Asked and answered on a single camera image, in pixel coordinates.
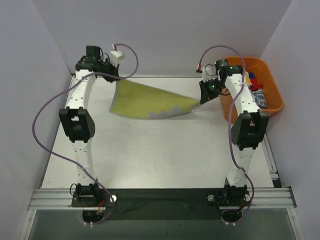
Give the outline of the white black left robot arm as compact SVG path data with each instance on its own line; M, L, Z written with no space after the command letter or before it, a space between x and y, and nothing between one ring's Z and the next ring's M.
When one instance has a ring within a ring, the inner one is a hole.
M114 45L104 58L101 48L87 46L86 54L75 65L75 88L65 108L59 110L59 118L65 135L71 141L77 167L75 201L98 205L104 200L104 193L96 183L93 167L92 139L96 126L88 111L88 103L97 73L106 74L105 79L115 81L119 77L119 60L123 53Z

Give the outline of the yellow green towel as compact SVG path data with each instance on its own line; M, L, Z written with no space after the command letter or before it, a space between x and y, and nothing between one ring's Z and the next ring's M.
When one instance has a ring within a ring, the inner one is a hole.
M123 79L115 84L109 112L129 119L158 120L191 113L199 106L196 98Z

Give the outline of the blue white patterned towel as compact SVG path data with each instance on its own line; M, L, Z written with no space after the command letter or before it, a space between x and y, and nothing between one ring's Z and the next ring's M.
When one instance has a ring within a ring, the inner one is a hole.
M268 104L264 92L261 89L253 91L251 94L254 98L255 103L260 109L268 109Z

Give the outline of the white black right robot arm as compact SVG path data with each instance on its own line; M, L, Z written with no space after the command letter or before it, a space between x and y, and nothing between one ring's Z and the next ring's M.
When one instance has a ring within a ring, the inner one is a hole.
M214 64L215 73L198 65L202 74L200 104L217 98L226 89L232 97L230 108L235 108L237 118L228 118L228 141L233 166L226 177L221 200L228 205L246 201L248 170L256 148L265 136L269 115L257 105L251 90L249 74L240 65L229 66L221 61Z

